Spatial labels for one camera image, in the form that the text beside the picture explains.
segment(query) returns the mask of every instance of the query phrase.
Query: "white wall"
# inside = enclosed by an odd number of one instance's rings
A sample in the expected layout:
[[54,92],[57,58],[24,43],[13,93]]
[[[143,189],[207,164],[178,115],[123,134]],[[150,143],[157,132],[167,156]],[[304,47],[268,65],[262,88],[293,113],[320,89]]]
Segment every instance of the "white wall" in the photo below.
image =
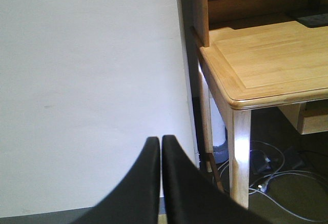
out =
[[0,0],[0,217],[96,204],[150,135],[195,160],[183,47],[177,0]]

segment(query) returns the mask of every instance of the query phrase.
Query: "light wood furniture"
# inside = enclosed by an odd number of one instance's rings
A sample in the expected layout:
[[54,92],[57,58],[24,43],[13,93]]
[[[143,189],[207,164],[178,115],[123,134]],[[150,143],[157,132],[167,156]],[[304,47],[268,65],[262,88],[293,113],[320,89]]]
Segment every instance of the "light wood furniture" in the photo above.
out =
[[252,109],[282,106],[301,133],[328,129],[327,108],[306,109],[328,98],[328,27],[310,29],[283,13],[307,0],[193,3],[205,149],[213,153],[211,93],[228,130],[230,195],[247,208]]

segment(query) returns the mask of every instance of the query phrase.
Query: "wooden table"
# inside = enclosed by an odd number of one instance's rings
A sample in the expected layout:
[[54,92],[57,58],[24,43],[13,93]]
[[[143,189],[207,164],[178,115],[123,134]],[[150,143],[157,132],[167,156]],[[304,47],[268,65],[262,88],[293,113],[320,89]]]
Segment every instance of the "wooden table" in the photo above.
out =
[[230,195],[247,208],[251,110],[328,98],[328,27],[272,14],[217,28],[209,47],[197,42],[204,139],[211,152],[211,92],[228,130]]

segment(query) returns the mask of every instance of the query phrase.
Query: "cable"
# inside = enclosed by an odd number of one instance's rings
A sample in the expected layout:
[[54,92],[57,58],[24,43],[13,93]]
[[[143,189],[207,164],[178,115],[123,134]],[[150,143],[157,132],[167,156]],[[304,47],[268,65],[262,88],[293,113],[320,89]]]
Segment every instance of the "cable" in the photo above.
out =
[[270,177],[269,177],[264,183],[262,183],[262,184],[259,185],[260,191],[261,191],[261,192],[266,192],[267,189],[268,189],[268,186],[269,186],[270,180],[271,180],[271,179],[273,178],[273,176],[274,176],[276,173],[278,173],[278,172],[281,170],[281,168],[284,166],[284,164],[285,164],[285,155],[284,155],[284,154],[282,153],[282,151],[280,151],[277,147],[275,147],[275,146],[273,146],[273,145],[270,145],[270,144],[268,144],[268,143],[265,143],[265,142],[262,142],[262,141],[258,141],[258,140],[252,140],[251,142],[261,143],[261,144],[264,144],[264,145],[270,146],[270,147],[274,148],[276,151],[278,151],[278,152],[281,154],[281,156],[282,156],[282,163],[281,163],[280,167],[277,168],[277,169],[271,174],[271,176],[270,176]]
[[325,219],[325,220],[313,220],[313,219],[309,219],[309,218],[306,218],[306,217],[303,217],[303,216],[300,216],[298,214],[295,214],[294,212],[288,210],[287,208],[285,208],[284,206],[282,206],[280,203],[278,203],[276,200],[274,200],[272,197],[270,197],[269,195],[267,195],[266,193],[264,192],[261,192],[260,190],[257,190],[257,189],[254,189],[254,188],[249,188],[251,191],[254,191],[254,192],[258,192],[260,194],[262,194],[263,196],[267,197],[268,199],[270,199],[275,205],[277,205],[278,207],[280,207],[281,209],[285,210],[286,212],[290,213],[291,215],[297,217],[297,218],[300,218],[302,220],[306,220],[306,221],[310,221],[310,222],[326,222],[328,221],[328,219]]
[[[266,191],[268,189],[268,185],[270,183],[270,181],[278,176],[283,176],[283,175],[288,175],[288,174],[292,174],[292,175],[299,175],[299,176],[303,176],[303,177],[306,177],[306,178],[310,178],[310,179],[313,179],[317,182],[319,182],[320,184],[322,184],[324,187],[326,187],[328,189],[328,179],[323,177],[322,175],[320,174],[317,174],[317,173],[314,173],[314,172],[311,172],[311,171],[305,171],[305,170],[288,170],[288,171],[282,171],[282,172],[279,172],[282,167],[284,166],[284,163],[285,163],[285,156],[284,154],[275,146],[273,145],[270,145],[268,143],[265,143],[265,142],[262,142],[262,141],[258,141],[258,140],[252,140],[251,142],[257,142],[257,143],[261,143],[261,144],[264,144],[264,145],[267,145],[267,146],[270,146],[272,148],[274,148],[276,151],[278,151],[280,154],[281,154],[281,157],[282,157],[282,163],[281,165],[272,173],[272,174],[268,174],[268,175],[265,175],[259,179],[257,179],[256,181],[254,181],[250,187],[249,187],[249,190],[250,191],[253,191],[253,192],[250,192],[249,195],[252,195],[254,193],[260,193],[262,195],[264,195],[265,197],[267,197],[269,200],[271,200],[274,204],[276,204],[278,207],[280,207],[281,209],[285,210],[286,212],[288,212],[289,214],[297,217],[297,218],[300,218],[302,220],[306,220],[306,221],[310,221],[310,222],[326,222],[328,221],[328,219],[325,219],[325,220],[314,220],[314,219],[309,219],[309,218],[306,218],[306,217],[303,217],[303,216],[300,216],[290,210],[288,210],[286,207],[282,206],[281,204],[279,204],[276,200],[274,200],[272,197],[270,197],[269,195],[266,194]],[[225,161],[219,168],[218,168],[218,171],[220,171],[221,169],[221,172],[220,172],[220,177],[222,177],[222,174],[223,172],[227,169],[227,167],[229,166],[228,164],[229,160]],[[317,176],[320,178],[320,180],[318,180],[317,178],[315,177],[312,177],[310,175],[314,175],[314,176]],[[260,184],[259,187],[261,187],[259,190],[258,189],[254,189],[252,188],[252,186],[254,186],[257,182],[259,182],[260,180],[263,180],[263,179],[266,179],[267,180]]]

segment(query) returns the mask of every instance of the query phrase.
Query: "tabletop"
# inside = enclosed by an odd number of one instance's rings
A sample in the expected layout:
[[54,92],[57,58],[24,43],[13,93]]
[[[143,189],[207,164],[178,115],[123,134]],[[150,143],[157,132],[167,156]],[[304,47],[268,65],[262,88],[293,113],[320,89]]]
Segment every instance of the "tabletop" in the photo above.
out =
[[216,25],[200,50],[233,109],[328,98],[328,27],[307,28],[284,14],[241,19]]

